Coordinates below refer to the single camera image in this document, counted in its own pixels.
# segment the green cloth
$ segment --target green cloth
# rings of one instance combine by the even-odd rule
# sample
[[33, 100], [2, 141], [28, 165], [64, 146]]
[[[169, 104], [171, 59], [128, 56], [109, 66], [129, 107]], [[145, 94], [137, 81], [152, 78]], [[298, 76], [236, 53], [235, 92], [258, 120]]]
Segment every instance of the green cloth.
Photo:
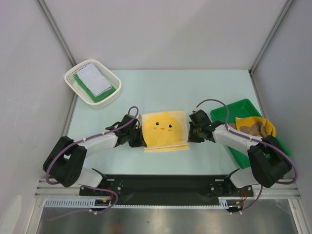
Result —
[[110, 94], [112, 94], [113, 92], [116, 91], [115, 87], [112, 86], [112, 88], [104, 93], [102, 93], [99, 96], [94, 96], [92, 94], [92, 92], [90, 91], [90, 89], [88, 89], [87, 86], [85, 86], [85, 84], [82, 82], [82, 80], [79, 78], [79, 76], [77, 74], [74, 75], [75, 80], [77, 81], [78, 85], [80, 85], [82, 87], [82, 89], [84, 91], [86, 91], [86, 93], [89, 95], [89, 97], [94, 101], [94, 102], [99, 102], [104, 100], [105, 98], [107, 98]]

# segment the metal floor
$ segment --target metal floor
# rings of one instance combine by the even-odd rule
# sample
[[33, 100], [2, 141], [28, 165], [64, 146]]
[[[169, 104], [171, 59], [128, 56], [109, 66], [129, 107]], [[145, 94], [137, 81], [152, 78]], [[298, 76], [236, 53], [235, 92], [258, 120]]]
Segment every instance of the metal floor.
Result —
[[37, 234], [297, 234], [288, 200], [260, 200], [243, 215], [226, 210], [112, 209], [93, 215], [44, 208]]

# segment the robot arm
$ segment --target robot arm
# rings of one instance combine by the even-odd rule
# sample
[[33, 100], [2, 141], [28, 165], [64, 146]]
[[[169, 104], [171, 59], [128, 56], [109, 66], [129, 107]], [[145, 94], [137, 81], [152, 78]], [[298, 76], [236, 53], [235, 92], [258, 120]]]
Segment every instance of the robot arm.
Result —
[[189, 132], [190, 142], [200, 143], [209, 140], [221, 143], [249, 157], [250, 168], [240, 169], [229, 175], [231, 182], [237, 188], [252, 184], [261, 184], [269, 188], [292, 169], [291, 164], [279, 152], [261, 144], [263, 141], [281, 149], [275, 137], [262, 138], [242, 133], [230, 126], [226, 128], [221, 121], [211, 122], [202, 110], [193, 112], [190, 118], [192, 121]]
[[[106, 130], [116, 130], [133, 118], [127, 114], [121, 122], [116, 122]], [[52, 160], [73, 142], [74, 140], [67, 136], [61, 137], [43, 164], [43, 170], [47, 172]], [[72, 146], [55, 161], [49, 175], [64, 187], [79, 184], [96, 188], [105, 176], [94, 169], [84, 168], [84, 160], [97, 152], [117, 147], [125, 142], [128, 142], [131, 147], [144, 145], [139, 121], [136, 118], [131, 124], [114, 133], [104, 134], [103, 132], [98, 137], [89, 140], [84, 139], [82, 143]]]

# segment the light blue table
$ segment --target light blue table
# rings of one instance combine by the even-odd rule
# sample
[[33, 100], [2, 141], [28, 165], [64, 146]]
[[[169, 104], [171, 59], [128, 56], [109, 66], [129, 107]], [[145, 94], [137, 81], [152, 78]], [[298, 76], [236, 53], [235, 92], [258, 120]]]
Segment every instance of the light blue table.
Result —
[[[259, 110], [247, 70], [113, 71], [122, 82], [120, 97], [104, 109], [94, 109], [78, 98], [68, 136], [82, 139], [120, 121], [135, 105], [140, 113], [185, 110], [190, 114], [204, 99], [226, 104], [248, 98]], [[218, 103], [201, 106], [206, 113]], [[190, 150], [144, 153], [143, 148], [118, 146], [86, 159], [84, 166], [105, 174], [213, 175], [238, 168], [228, 148], [217, 143], [191, 143]]]

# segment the cable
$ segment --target cable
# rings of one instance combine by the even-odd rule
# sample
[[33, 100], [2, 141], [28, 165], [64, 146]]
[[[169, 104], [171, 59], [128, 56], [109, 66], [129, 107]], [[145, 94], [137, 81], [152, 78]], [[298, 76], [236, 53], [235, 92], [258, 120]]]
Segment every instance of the cable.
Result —
[[249, 209], [251, 206], [253, 206], [260, 198], [261, 194], [262, 194], [262, 190], [263, 190], [263, 186], [260, 187], [260, 191], [258, 196], [256, 197], [256, 199], [252, 202], [252, 204], [250, 204], [249, 206], [247, 206], [245, 209], [242, 209], [241, 211], [245, 211], [247, 209]]
[[[115, 199], [115, 201], [114, 201], [113, 204], [111, 204], [109, 207], [105, 208], [105, 209], [102, 210], [102, 211], [95, 211], [95, 212], [94, 212], [95, 215], [96, 215], [96, 214], [101, 214], [101, 213], [104, 213], [104, 212], [108, 211], [110, 208], [112, 208], [113, 206], [115, 206], [115, 205], [117, 204], [117, 202], [118, 202], [118, 195], [117, 195], [114, 191], [112, 191], [112, 190], [108, 190], [108, 189], [98, 189], [98, 188], [93, 188], [93, 187], [91, 187], [91, 186], [86, 186], [86, 185], [84, 185], [84, 187], [85, 187], [85, 188], [88, 188], [88, 189], [103, 191], [103, 192], [110, 192], [111, 194], [115, 195], [115, 197], [116, 197], [116, 199]], [[54, 220], [57, 220], [57, 219], [59, 219], [59, 218], [66, 217], [66, 216], [68, 216], [68, 215], [73, 215], [73, 214], [75, 214], [75, 213], [86, 212], [86, 211], [90, 212], [91, 210], [80, 209], [80, 210], [72, 211], [72, 212], [69, 212], [69, 213], [67, 213], [67, 214], [63, 214], [63, 215], [60, 215], [60, 216], [57, 216], [57, 217], [48, 219], [47, 221], [54, 221]]]
[[[134, 116], [129, 122], [125, 123], [124, 125], [122, 125], [122, 126], [116, 128], [116, 129], [113, 129], [113, 130], [110, 130], [110, 131], [105, 132], [104, 135], [109, 134], [109, 133], [116, 132], [116, 131], [118, 131], [118, 130], [120, 130], [120, 129], [126, 127], [126, 126], [128, 126], [130, 123], [132, 123], [132, 122], [136, 119], [136, 117], [138, 116], [138, 108], [137, 108], [136, 106], [130, 107], [128, 113], [130, 113], [130, 111], [131, 111], [133, 108], [136, 109], [136, 114], [135, 114], [135, 116]], [[81, 139], [81, 140], [75, 141], [75, 142], [69, 144], [68, 146], [66, 146], [64, 149], [62, 149], [62, 150], [58, 153], [58, 155], [52, 160], [52, 162], [50, 163], [50, 165], [48, 166], [47, 172], [46, 172], [46, 174], [45, 174], [45, 180], [47, 181], [47, 183], [48, 183], [48, 184], [51, 184], [51, 185], [59, 184], [59, 182], [51, 182], [50, 179], [49, 179], [49, 174], [50, 174], [50, 171], [51, 171], [51, 169], [52, 169], [54, 163], [58, 160], [59, 157], [61, 157], [61, 155], [63, 155], [68, 149], [70, 149], [70, 148], [73, 147], [74, 145], [80, 144], [80, 143], [82, 143], [82, 142], [84, 142], [84, 141], [91, 140], [91, 139], [96, 138], [96, 137], [101, 137], [102, 135], [103, 135], [102, 133], [99, 133], [99, 134], [95, 134], [95, 135], [93, 135], [93, 136], [89, 136], [89, 137], [87, 137], [86, 139]]]
[[241, 195], [242, 195], [242, 201], [246, 201], [246, 200], [247, 200], [247, 195], [246, 195], [245, 191], [242, 189], [242, 190], [240, 191], [240, 193], [241, 193]]
[[[202, 102], [200, 102], [196, 108], [198, 108], [201, 104], [203, 104], [204, 102], [207, 102], [207, 101], [216, 101], [216, 102], [219, 102], [221, 103], [227, 110], [227, 115], [226, 115], [226, 119], [225, 119], [225, 128], [228, 132], [236, 135], [236, 136], [239, 136], [239, 137], [242, 137], [242, 138], [245, 138], [245, 139], [248, 139], [250, 140], [250, 138], [248, 136], [245, 136], [243, 134], [240, 134], [240, 133], [237, 133], [231, 129], [229, 129], [229, 126], [228, 126], [228, 122], [229, 122], [229, 118], [230, 118], [230, 111], [229, 111], [229, 108], [227, 107], [226, 104], [224, 104], [222, 101], [219, 101], [217, 99], [206, 99], [206, 100], [203, 100]], [[291, 166], [293, 167], [293, 170], [294, 170], [294, 178], [293, 180], [289, 181], [289, 182], [283, 182], [283, 181], [278, 181], [277, 183], [278, 184], [293, 184], [293, 183], [296, 183], [297, 179], [298, 179], [298, 170], [297, 170], [297, 167], [295, 166], [295, 164], [293, 163], [293, 161], [283, 152], [281, 151], [280, 149], [278, 149], [277, 147], [269, 144], [269, 143], [266, 143], [266, 142], [263, 142], [261, 140], [258, 140], [258, 139], [254, 139], [254, 138], [251, 138], [252, 141], [254, 142], [257, 142], [257, 143], [260, 143], [260, 144], [263, 144], [265, 146], [268, 146], [272, 149], [274, 149], [275, 151], [279, 152], [290, 164]]]

